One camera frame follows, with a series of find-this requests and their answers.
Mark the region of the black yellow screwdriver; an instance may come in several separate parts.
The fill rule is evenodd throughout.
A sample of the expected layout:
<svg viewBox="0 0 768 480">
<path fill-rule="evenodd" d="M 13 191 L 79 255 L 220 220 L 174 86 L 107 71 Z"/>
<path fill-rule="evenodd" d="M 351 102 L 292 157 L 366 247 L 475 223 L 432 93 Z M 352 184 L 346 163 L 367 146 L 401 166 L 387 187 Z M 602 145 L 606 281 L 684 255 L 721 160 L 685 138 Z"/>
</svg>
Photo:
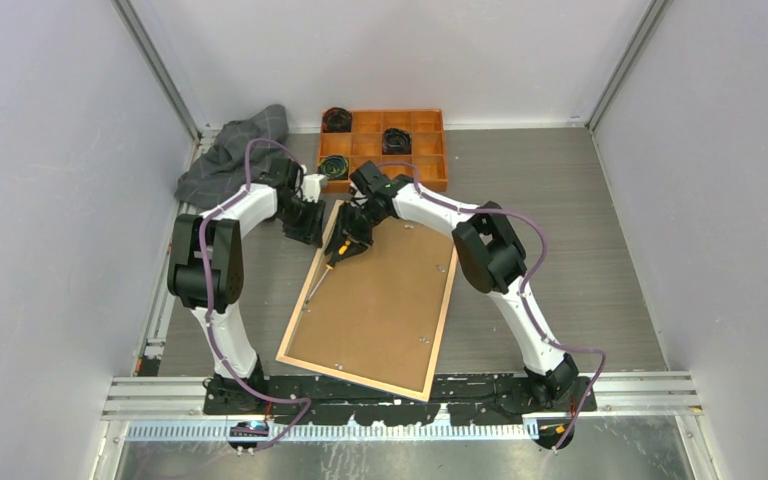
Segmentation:
<svg viewBox="0 0 768 480">
<path fill-rule="evenodd" d="M 307 293 L 307 295 L 305 297 L 305 301 L 304 301 L 305 305 L 308 305 L 311 302 L 311 300 L 313 299 L 313 297 L 315 296 L 315 294 L 319 290 L 320 286 L 322 285 L 322 283 L 324 282 L 324 280 L 326 279 L 328 274 L 343 259 L 343 257 L 345 256 L 346 251 L 349 249 L 351 244 L 352 244 L 351 240 L 346 240 L 340 247 L 338 247 L 332 253 L 332 255 L 329 257 L 329 259 L 325 262 L 324 270 L 322 271 L 322 273 L 319 276 L 319 278 L 314 282 L 313 287 L 309 290 L 309 292 Z"/>
</svg>

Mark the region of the blue picture frame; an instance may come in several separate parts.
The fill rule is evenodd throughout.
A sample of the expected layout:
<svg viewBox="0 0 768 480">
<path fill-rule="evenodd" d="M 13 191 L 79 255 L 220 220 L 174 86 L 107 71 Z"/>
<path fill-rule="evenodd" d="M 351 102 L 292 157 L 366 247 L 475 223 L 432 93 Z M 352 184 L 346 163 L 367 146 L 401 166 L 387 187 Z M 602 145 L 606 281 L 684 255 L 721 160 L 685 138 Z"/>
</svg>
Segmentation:
<svg viewBox="0 0 768 480">
<path fill-rule="evenodd" d="M 448 235 L 388 218 L 364 253 L 341 261 L 308 305 L 325 268 L 313 257 L 277 361 L 428 401 L 457 271 Z"/>
</svg>

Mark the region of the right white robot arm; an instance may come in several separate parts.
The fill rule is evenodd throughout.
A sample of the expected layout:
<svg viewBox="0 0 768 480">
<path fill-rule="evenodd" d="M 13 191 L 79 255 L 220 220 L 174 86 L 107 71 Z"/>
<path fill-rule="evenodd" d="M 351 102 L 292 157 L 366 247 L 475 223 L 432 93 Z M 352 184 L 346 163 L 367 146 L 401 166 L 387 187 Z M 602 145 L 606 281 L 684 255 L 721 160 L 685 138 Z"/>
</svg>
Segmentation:
<svg viewBox="0 0 768 480">
<path fill-rule="evenodd" d="M 327 268 L 369 249 L 374 228 L 388 218 L 450 236 L 467 282 L 492 299 L 513 333 L 534 403 L 549 411 L 565 403 L 579 370 L 533 297 L 526 249 L 511 225 L 511 212 L 495 202 L 456 201 L 409 175 L 390 178 L 371 161 L 352 171 L 349 181 L 351 199 L 339 207 L 324 249 Z"/>
</svg>

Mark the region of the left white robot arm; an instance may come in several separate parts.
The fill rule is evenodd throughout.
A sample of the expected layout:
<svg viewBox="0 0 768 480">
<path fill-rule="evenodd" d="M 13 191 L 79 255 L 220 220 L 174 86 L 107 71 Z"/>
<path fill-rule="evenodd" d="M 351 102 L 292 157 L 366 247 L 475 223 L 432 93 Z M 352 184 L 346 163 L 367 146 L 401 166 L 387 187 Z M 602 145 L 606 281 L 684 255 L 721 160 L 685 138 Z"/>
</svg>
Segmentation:
<svg viewBox="0 0 768 480">
<path fill-rule="evenodd" d="M 325 175 L 279 160 L 216 207 L 181 214 L 174 224 L 167 274 L 169 293 L 199 320 L 214 363 L 210 386 L 240 412 L 258 412 L 268 400 L 260 357 L 249 341 L 239 300 L 244 287 L 243 239 L 274 218 L 284 234 L 323 244 Z"/>
</svg>

